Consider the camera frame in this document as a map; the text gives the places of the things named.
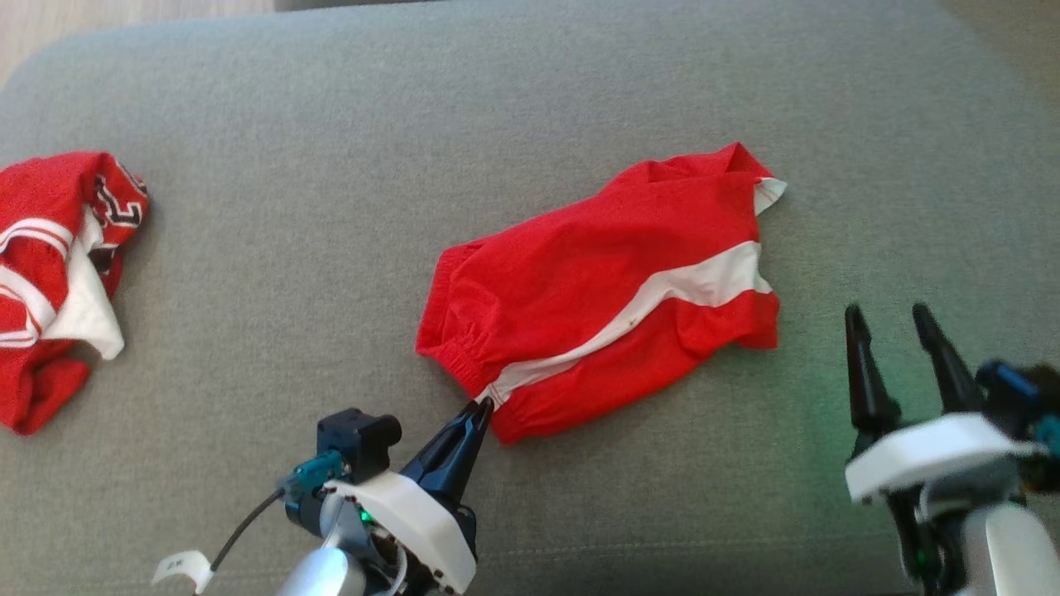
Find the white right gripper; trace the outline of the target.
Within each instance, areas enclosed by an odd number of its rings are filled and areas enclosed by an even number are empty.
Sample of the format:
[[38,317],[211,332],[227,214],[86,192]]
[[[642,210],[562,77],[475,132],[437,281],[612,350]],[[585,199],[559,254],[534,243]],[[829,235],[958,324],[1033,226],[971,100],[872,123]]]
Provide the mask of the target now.
[[900,430],[862,309],[845,309],[850,498],[889,510],[905,573],[1034,573],[1037,518],[1026,497],[1037,442],[980,414],[980,386],[928,303],[913,305],[913,323],[949,414]]

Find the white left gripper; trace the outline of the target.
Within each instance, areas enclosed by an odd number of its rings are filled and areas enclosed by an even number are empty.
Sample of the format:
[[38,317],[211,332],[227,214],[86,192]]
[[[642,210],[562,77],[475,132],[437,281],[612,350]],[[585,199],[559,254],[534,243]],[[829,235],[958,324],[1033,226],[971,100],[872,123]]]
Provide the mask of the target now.
[[463,595],[477,572],[458,521],[428,491],[459,505],[494,411],[492,397],[469,402],[405,464],[366,483],[329,480],[337,497],[354,497],[376,525],[398,540],[421,565],[439,572],[441,588]]

